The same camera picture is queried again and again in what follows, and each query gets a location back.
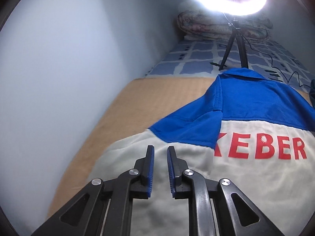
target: tripod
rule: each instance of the tripod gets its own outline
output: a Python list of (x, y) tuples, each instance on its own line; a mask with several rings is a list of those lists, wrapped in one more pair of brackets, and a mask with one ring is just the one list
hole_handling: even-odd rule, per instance
[(241, 60), (241, 66), (242, 68), (248, 68), (248, 60), (247, 60), (247, 54), (246, 54), (246, 48), (245, 48), (245, 43), (244, 43), (244, 39), (241, 35), (241, 33), (239, 32), (239, 29), (241, 29), (240, 24), (238, 22), (238, 20), (233, 20), (232, 23), (232, 35), (229, 39), (229, 42), (227, 43), (227, 47), (224, 53), (224, 57), (223, 60), (221, 62), (221, 65), (219, 67), (219, 70), (222, 70), (223, 67), (225, 66), (225, 62), (227, 60), (227, 57), (229, 56), (229, 53), (232, 49), (234, 40), (236, 39), (237, 42), (237, 46), (238, 46), (238, 52), (239, 52), (239, 57)]

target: tan mat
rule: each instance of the tan mat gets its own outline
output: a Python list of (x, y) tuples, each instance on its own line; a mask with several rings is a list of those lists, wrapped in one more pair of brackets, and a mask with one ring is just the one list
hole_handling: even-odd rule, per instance
[[(64, 173), (48, 217), (86, 184), (95, 161), (112, 143), (141, 133), (180, 107), (201, 97), (212, 78), (147, 78), (130, 82), (116, 97)], [(300, 94), (310, 103), (307, 93)]]

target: red letter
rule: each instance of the red letter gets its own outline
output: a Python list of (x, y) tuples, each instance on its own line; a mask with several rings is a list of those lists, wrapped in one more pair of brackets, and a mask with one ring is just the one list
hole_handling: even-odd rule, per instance
[[(275, 154), (275, 148), (272, 146), (273, 138), (269, 134), (257, 134), (255, 159), (269, 159)], [(263, 153), (262, 148), (267, 146), (269, 152)]]
[(302, 139), (300, 139), (299, 137), (296, 137), (293, 140), (293, 149), (294, 149), (294, 157), (296, 160), (299, 159), (299, 151), (302, 155), (302, 158), (303, 159), (307, 159), (306, 158), (306, 153), (304, 151), (304, 147), (305, 147), (305, 144), (304, 142), (302, 141)]
[(229, 152), (229, 157), (247, 159), (248, 158), (248, 154), (246, 154), (246, 153), (237, 153), (236, 152), (238, 146), (248, 147), (248, 143), (239, 142), (238, 141), (239, 138), (250, 138), (250, 134), (233, 133), (232, 143), (231, 143), (230, 152)]
[(284, 153), (284, 148), (289, 148), (290, 149), (290, 145), (289, 144), (284, 144), (283, 140), (287, 140), (289, 141), (289, 137), (287, 136), (278, 136), (278, 145), (279, 145), (279, 159), (283, 159), (283, 160), (291, 160), (291, 154), (285, 154)]
[[(218, 140), (225, 135), (226, 135), (226, 133), (220, 133)], [(215, 145), (215, 156), (222, 157), (221, 152), (220, 152), (220, 148), (218, 147), (218, 144)]]

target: blue and white shirt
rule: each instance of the blue and white shirt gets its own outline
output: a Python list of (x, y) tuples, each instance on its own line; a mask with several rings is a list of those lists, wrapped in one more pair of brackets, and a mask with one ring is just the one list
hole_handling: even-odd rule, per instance
[(113, 143), (89, 180), (109, 180), (155, 147), (152, 197), (134, 200), (131, 235), (188, 235), (187, 200), (170, 192), (166, 150), (206, 178), (231, 179), (286, 235), (315, 211), (315, 110), (290, 86), (245, 68), (216, 78), (205, 95), (143, 133)]

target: blue patterned bed sheet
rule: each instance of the blue patterned bed sheet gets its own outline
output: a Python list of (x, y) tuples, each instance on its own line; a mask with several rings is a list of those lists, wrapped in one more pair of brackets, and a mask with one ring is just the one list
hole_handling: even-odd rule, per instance
[[(227, 41), (181, 41), (166, 57), (153, 67), (145, 77), (211, 77), (233, 67), (241, 67), (236, 42), (234, 42), (225, 70), (219, 71), (211, 62), (221, 64)], [(273, 66), (278, 67), (287, 79), (294, 71), (300, 75), (300, 85), (310, 85), (312, 75), (289, 51), (275, 41), (264, 44), (254, 44), (253, 48), (270, 54)], [(265, 54), (253, 51), (246, 44), (248, 67), (266, 79), (287, 84), (284, 76), (276, 68), (271, 67), (271, 58)], [(308, 87), (300, 87), (298, 75), (295, 73), (289, 85), (297, 90), (309, 92)]]

